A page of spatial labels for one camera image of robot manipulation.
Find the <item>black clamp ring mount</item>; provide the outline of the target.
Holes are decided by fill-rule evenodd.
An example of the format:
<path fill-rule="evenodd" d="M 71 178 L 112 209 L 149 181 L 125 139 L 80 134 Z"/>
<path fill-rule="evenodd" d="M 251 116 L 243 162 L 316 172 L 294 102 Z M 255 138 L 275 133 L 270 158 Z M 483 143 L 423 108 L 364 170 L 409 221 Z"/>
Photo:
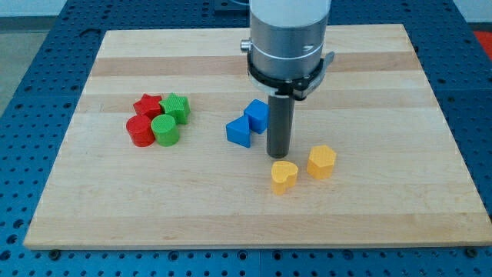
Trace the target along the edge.
<path fill-rule="evenodd" d="M 260 72 L 251 61 L 251 54 L 248 53 L 248 77 L 256 88 L 269 96 L 303 101 L 322 83 L 327 67 L 334 61 L 334 57 L 334 52 L 328 52 L 320 59 L 317 67 L 302 78 L 278 79 Z"/>

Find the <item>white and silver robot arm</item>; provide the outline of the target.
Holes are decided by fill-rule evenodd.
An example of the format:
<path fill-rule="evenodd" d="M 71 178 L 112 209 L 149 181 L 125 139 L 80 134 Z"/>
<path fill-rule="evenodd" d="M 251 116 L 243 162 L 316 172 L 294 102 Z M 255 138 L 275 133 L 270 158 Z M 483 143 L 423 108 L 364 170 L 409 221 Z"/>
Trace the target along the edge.
<path fill-rule="evenodd" d="M 268 96 L 266 150 L 289 153 L 294 103 L 322 83 L 334 53 L 322 54 L 331 0 L 251 0 L 250 36 L 241 42 L 251 83 Z"/>

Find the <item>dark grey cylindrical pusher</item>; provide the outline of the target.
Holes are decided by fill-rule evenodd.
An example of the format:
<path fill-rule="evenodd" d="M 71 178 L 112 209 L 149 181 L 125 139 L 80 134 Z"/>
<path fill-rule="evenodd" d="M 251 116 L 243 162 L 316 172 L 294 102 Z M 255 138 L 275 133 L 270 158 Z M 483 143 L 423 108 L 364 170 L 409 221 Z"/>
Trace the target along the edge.
<path fill-rule="evenodd" d="M 289 153 L 294 100 L 269 96 L 268 107 L 267 153 L 281 159 Z"/>

